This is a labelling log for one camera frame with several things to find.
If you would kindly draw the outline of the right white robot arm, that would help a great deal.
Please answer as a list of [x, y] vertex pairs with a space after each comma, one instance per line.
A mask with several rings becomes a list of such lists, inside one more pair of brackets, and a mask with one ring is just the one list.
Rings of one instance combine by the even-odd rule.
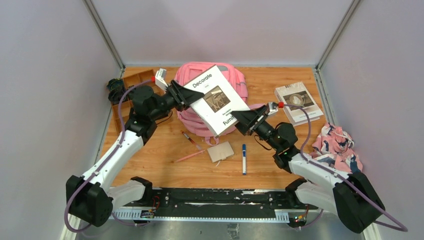
[[298, 209], [313, 205], [333, 213], [354, 233], [362, 233], [385, 213], [385, 206], [362, 172], [347, 173], [313, 160], [297, 148], [295, 128], [288, 122], [271, 126], [267, 118], [283, 103], [270, 102], [252, 110], [235, 110], [235, 127], [244, 136], [254, 135], [275, 150], [273, 159], [278, 168], [300, 176], [287, 186], [286, 204]]

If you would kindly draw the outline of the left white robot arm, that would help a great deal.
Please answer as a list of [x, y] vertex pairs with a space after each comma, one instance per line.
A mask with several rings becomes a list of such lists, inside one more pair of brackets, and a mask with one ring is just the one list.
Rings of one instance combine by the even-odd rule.
[[130, 158], [137, 153], [157, 129], [156, 121], [176, 109], [183, 111], [202, 99], [204, 93], [170, 82], [163, 95], [154, 93], [142, 82], [130, 87], [122, 100], [132, 93], [133, 107], [124, 122], [120, 114], [121, 133], [112, 147], [81, 176], [72, 175], [66, 182], [64, 224], [73, 233], [81, 233], [90, 226], [100, 227], [114, 212], [130, 202], [149, 206], [153, 201], [152, 183], [133, 177], [118, 187], [111, 184]]

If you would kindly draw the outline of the white Decorate Furniture book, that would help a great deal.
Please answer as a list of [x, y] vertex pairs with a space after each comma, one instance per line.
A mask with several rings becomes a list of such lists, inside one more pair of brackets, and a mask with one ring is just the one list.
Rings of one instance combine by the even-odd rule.
[[190, 105], [195, 115], [213, 137], [232, 131], [237, 123], [232, 111], [245, 111], [250, 107], [247, 104], [246, 85], [232, 84], [221, 70], [219, 65], [212, 65], [183, 86], [189, 90], [203, 93], [204, 96]]

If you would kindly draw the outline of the white coffee cover book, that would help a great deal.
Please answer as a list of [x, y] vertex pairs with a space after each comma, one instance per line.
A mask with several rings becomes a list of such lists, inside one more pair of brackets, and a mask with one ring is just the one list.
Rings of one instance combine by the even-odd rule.
[[[302, 107], [311, 121], [319, 120], [324, 115], [303, 82], [296, 82], [275, 88], [274, 95], [279, 102]], [[298, 108], [290, 106], [284, 107], [284, 112], [289, 122], [294, 125], [306, 124], [306, 115]]]

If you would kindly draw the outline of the pink school backpack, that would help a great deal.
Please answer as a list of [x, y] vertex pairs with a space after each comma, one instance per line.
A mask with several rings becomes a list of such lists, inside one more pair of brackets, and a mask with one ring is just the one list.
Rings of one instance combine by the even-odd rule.
[[[233, 65], [228, 63], [221, 63], [221, 62], [188, 62], [185, 63], [183, 66], [181, 66], [174, 77], [174, 80], [179, 83], [180, 85], [184, 86], [184, 84], [188, 83], [190, 80], [198, 76], [200, 73], [202, 73], [204, 70], [206, 70], [208, 67], [211, 67], [212, 65], [218, 65], [221, 66], [221, 70], [224, 72], [225, 77], [228, 79], [228, 81], [231, 84], [238, 84], [236, 87], [237, 90], [241, 90], [242, 88], [239, 86], [240, 84], [246, 85], [246, 96], [247, 96], [247, 105], [248, 105], [248, 88], [245, 80], [245, 76], [242, 72], [240, 72], [238, 69], [236, 69]], [[260, 104], [253, 104], [248, 105], [250, 107], [249, 110], [258, 108], [261, 105]], [[220, 136], [214, 137], [211, 135], [211, 132], [208, 131], [206, 128], [206, 125], [201, 122], [201, 119], [199, 116], [195, 115], [194, 111], [191, 110], [191, 107], [187, 110], [179, 111], [177, 113], [178, 119], [183, 123], [183, 125], [187, 128], [187, 130], [199, 137], [204, 137], [205, 141], [208, 145], [211, 144], [211, 139], [215, 141], [216, 144], [219, 143], [219, 137], [222, 135], [227, 135], [233, 131], [235, 131], [236, 127], [235, 125], [232, 127], [232, 131], [229, 131], [227, 133], [224, 133]]]

